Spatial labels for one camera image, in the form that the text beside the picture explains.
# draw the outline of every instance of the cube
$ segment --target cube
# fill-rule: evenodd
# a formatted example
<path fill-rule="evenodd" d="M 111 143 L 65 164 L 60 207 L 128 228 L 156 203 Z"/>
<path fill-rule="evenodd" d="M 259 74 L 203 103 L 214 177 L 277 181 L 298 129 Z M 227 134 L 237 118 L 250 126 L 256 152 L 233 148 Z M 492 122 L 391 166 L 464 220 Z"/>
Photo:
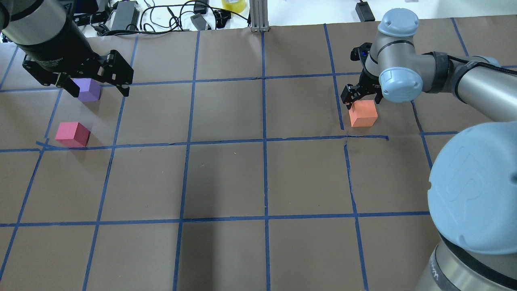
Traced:
<path fill-rule="evenodd" d="M 82 148 L 88 143 L 90 131 L 79 122 L 61 122 L 56 140 L 67 148 Z"/>
<path fill-rule="evenodd" d="M 357 100 L 348 112 L 352 127 L 372 126 L 378 117 L 373 100 Z"/>
<path fill-rule="evenodd" d="M 100 99 L 100 85 L 94 79 L 74 79 L 77 86 L 79 86 L 79 101 L 91 102 L 98 101 Z"/>

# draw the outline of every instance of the blue plastic cap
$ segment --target blue plastic cap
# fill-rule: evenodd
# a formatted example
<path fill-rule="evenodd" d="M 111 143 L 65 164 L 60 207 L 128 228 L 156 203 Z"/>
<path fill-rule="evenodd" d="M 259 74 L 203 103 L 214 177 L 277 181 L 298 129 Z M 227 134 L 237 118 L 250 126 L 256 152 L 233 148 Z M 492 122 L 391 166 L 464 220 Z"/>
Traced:
<path fill-rule="evenodd" d="M 517 121 L 457 134 L 429 181 L 429 211 L 446 239 L 479 254 L 517 253 Z"/>
<path fill-rule="evenodd" d="M 377 29 L 389 36 L 410 37 L 417 33 L 420 20 L 411 10 L 395 8 L 384 14 Z"/>
<path fill-rule="evenodd" d="M 483 59 L 485 59 L 491 65 L 501 67 L 501 65 L 499 65 L 499 61 L 496 58 L 494 58 L 494 57 L 484 56 L 484 55 L 475 55 L 475 56 L 482 57 Z"/>
<path fill-rule="evenodd" d="M 422 93 L 422 78 L 408 68 L 387 68 L 379 75 L 379 82 L 383 96 L 391 102 L 411 101 Z"/>

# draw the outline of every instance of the yellow tape roll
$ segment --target yellow tape roll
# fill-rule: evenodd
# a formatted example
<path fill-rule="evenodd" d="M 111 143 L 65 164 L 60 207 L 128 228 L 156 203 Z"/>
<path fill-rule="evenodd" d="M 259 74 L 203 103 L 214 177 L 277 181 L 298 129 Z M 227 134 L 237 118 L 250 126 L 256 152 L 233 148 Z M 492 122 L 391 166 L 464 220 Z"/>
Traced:
<path fill-rule="evenodd" d="M 233 11 L 235 13 L 241 13 L 246 8 L 246 2 L 244 0 L 221 0 L 223 2 L 223 8 L 226 10 Z"/>

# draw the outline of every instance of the grid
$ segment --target grid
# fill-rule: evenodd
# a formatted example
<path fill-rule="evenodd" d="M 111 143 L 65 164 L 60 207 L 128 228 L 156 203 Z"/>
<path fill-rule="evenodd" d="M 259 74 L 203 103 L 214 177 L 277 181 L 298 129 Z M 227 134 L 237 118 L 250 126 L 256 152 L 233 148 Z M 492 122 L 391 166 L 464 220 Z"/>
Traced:
<path fill-rule="evenodd" d="M 461 43 L 464 54 L 469 55 L 467 46 L 460 34 L 460 30 L 457 25 L 457 21 L 455 19 L 450 19 L 453 24 L 455 33 Z M 23 149 L 0 149 L 1 153 L 13 153 L 13 152 L 37 152 L 39 153 L 36 165 L 34 167 L 34 171 L 30 177 L 25 196 L 23 198 L 23 202 L 21 205 L 21 209 L 18 214 L 17 221 L 15 223 L 0 223 L 0 228 L 12 228 L 12 235 L 9 240 L 9 244 L 6 250 L 5 257 L 3 259 L 2 267 L 0 269 L 0 280 L 4 275 L 4 271 L 6 270 L 6 266 L 9 265 L 9 256 L 12 249 L 13 244 L 17 239 L 17 232 L 20 228 L 24 227 L 43 227 L 43 226 L 94 226 L 93 239 L 91 242 L 91 247 L 89 251 L 86 273 L 84 274 L 84 282 L 82 290 L 87 290 L 88 287 L 88 279 L 90 275 L 90 269 L 92 267 L 92 261 L 94 258 L 94 253 L 96 249 L 97 237 L 99 232 L 99 226 L 101 225 L 144 225 L 144 224 L 177 224 L 177 241 L 176 241 L 176 251 L 175 251 L 175 260 L 174 260 L 174 275 L 173 275 L 173 284 L 172 289 L 178 290 L 178 277 L 179 270 L 181 268 L 181 250 L 182 250 L 182 236 L 184 233 L 184 225 L 190 223 L 201 223 L 201 222 L 227 222 L 227 221 L 263 221 L 264 223 L 264 247 L 265 247 L 265 279 L 266 279 L 266 289 L 272 290 L 271 283 L 271 261 L 270 261 L 270 222 L 278 221 L 278 220 L 305 220 L 305 219 L 340 219 L 340 218 L 348 218 L 354 219 L 355 225 L 355 235 L 357 240 L 357 251 L 359 255 L 360 262 L 360 272 L 362 274 L 362 285 L 365 290 L 369 290 L 369 282 L 367 276 L 367 264 L 365 261 L 365 254 L 363 250 L 364 240 L 361 235 L 361 227 L 360 227 L 360 218 L 362 217 L 391 217 L 391 216 L 427 216 L 429 215 L 428 211 L 393 211 L 393 212 L 361 212 L 358 211 L 358 207 L 356 204 L 356 199 L 354 197 L 355 189 L 352 183 L 352 176 L 354 175 L 354 167 L 351 166 L 351 154 L 349 153 L 348 141 L 350 139 L 380 139 L 380 140 L 390 140 L 388 135 L 354 135 L 354 134 L 341 134 L 341 135 L 326 135 L 326 136 L 300 136 L 300 137 L 269 137 L 267 134 L 267 80 L 273 79 L 296 79 L 296 78 L 317 78 L 317 77 L 332 77 L 333 82 L 333 92 L 336 98 L 337 105 L 337 116 L 338 120 L 335 122 L 339 123 L 340 129 L 345 130 L 344 126 L 344 118 L 343 113 L 341 112 L 340 106 L 340 98 L 339 98 L 339 85 L 338 85 L 338 76 L 357 76 L 360 72 L 351 71 L 351 72 L 336 72 L 336 67 L 334 65 L 334 57 L 332 53 L 331 39 L 329 37 L 329 29 L 326 24 L 323 25 L 323 30 L 325 33 L 326 46 L 328 49 L 328 57 L 331 66 L 331 73 L 322 73 L 322 74 L 303 74 L 303 75 L 275 75 L 268 76 L 266 74 L 266 40 L 265 35 L 262 32 L 261 34 L 261 61 L 262 61 L 262 74 L 261 76 L 256 77 L 243 77 L 243 78 L 223 78 L 223 79 L 197 79 L 197 68 L 198 68 L 198 56 L 200 49 L 200 32 L 196 34 L 196 45 L 195 45 L 195 53 L 194 53 L 194 67 L 193 67 L 193 76 L 192 80 L 181 80 L 181 81 L 158 81 L 158 82 L 140 82 L 133 84 L 133 87 L 136 86 L 146 86 L 146 85 L 161 85 L 161 84 L 180 84 L 186 83 L 191 84 L 191 100 L 190 100 L 190 112 L 189 112 L 189 121 L 188 121 L 188 135 L 186 142 L 172 142 L 172 143 L 132 143 L 132 144 L 117 144 L 117 138 L 119 134 L 119 128 L 121 124 L 121 120 L 123 118 L 124 107 L 126 103 L 126 98 L 123 97 L 120 103 L 120 109 L 118 113 L 118 118 L 115 127 L 115 133 L 113 142 L 111 145 L 103 145 L 103 146 L 95 146 L 95 147 L 86 147 L 80 149 L 66 149 L 57 147 L 49 144 L 50 137 L 49 134 L 51 132 L 51 126 L 53 124 L 56 111 L 58 109 L 59 102 L 63 99 L 62 94 L 63 90 L 57 88 L 43 88 L 43 89 L 8 89 L 2 90 L 2 86 L 6 82 L 7 76 L 11 67 L 13 66 L 15 56 L 17 54 L 18 48 L 16 48 L 13 52 L 12 58 L 9 61 L 7 72 L 2 78 L 2 82 L 0 83 L 0 93 L 15 93 L 15 92 L 31 92 L 31 91 L 55 91 L 58 90 L 58 95 L 50 115 L 48 125 L 46 127 L 46 131 L 44 134 L 44 142 L 37 141 L 36 145 L 38 147 L 34 148 L 23 148 Z M 134 45 L 132 49 L 131 56 L 131 65 L 133 66 L 133 62 L 135 59 L 135 55 L 137 52 L 137 45 L 139 41 L 142 41 L 138 36 L 136 36 L 134 40 Z M 515 68 L 515 65 L 506 65 L 505 68 Z M 232 139 L 232 140 L 207 140 L 207 141 L 193 141 L 192 140 L 192 127 L 193 127 L 193 116 L 194 116 L 194 105 L 195 105 L 195 91 L 196 85 L 199 83 L 206 82 L 230 82 L 230 81 L 251 81 L 251 80 L 260 80 L 262 86 L 262 138 L 253 138 L 253 139 Z M 110 85 L 103 85 L 104 88 L 111 87 Z M 412 101 L 412 108 L 414 113 L 414 122 L 416 123 L 419 131 L 419 137 L 421 138 L 423 149 L 425 152 L 425 157 L 428 161 L 429 168 L 432 167 L 432 153 L 428 146 L 427 139 L 433 136 L 452 136 L 458 131 L 456 130 L 447 130 L 447 131 L 426 131 L 425 128 L 422 127 L 419 118 L 419 112 L 417 108 L 419 107 L 418 102 Z M 272 142 L 286 142 L 286 141 L 314 141 L 314 140 L 342 140 L 344 141 L 343 146 L 343 156 L 346 163 L 346 177 L 348 180 L 348 186 L 350 191 L 350 200 L 352 203 L 352 212 L 351 213 L 326 213 L 326 214 L 286 214 L 286 215 L 270 215 L 269 214 L 269 197 L 268 197 L 268 145 Z M 263 145 L 263 169 L 264 169 L 264 213 L 263 215 L 255 215 L 255 216 L 228 216 L 228 217 L 203 217 L 203 218 L 187 218 L 185 217 L 185 203 L 186 203 L 186 194 L 187 194 L 187 179 L 189 175 L 189 160 L 190 160 L 190 152 L 191 146 L 197 145 L 208 145 L 208 144 L 228 144 L 228 143 L 262 143 Z M 101 219 L 104 199 L 106 196 L 110 173 L 112 169 L 113 160 L 115 157 L 115 153 L 118 149 L 128 149 L 128 148 L 144 148 L 144 147 L 175 147 L 181 146 L 185 147 L 185 166 L 184 166 L 184 174 L 183 174 L 183 185 L 181 187 L 181 200 L 180 200 L 180 212 L 179 218 L 177 219 L 153 219 L 153 220 L 116 220 L 116 221 L 103 221 Z M 31 194 L 32 184 L 35 179 L 35 176 L 38 172 L 41 160 L 45 153 L 48 152 L 56 152 L 56 151 L 97 151 L 97 150 L 110 150 L 109 163 L 107 166 L 107 170 L 105 173 L 104 184 L 102 188 L 102 194 L 100 197 L 100 205 L 98 208 L 97 219 L 94 221 L 61 221 L 61 222 L 22 222 L 22 216 L 24 214 L 24 209 L 27 204 L 27 200 Z"/>

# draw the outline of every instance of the metal post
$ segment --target metal post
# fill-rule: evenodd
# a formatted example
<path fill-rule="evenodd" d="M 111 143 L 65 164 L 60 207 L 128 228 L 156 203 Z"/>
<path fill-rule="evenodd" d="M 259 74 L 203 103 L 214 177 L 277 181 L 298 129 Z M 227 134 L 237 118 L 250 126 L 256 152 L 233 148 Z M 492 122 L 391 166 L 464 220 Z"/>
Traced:
<path fill-rule="evenodd" d="M 250 0 L 251 31 L 269 31 L 267 0 Z"/>

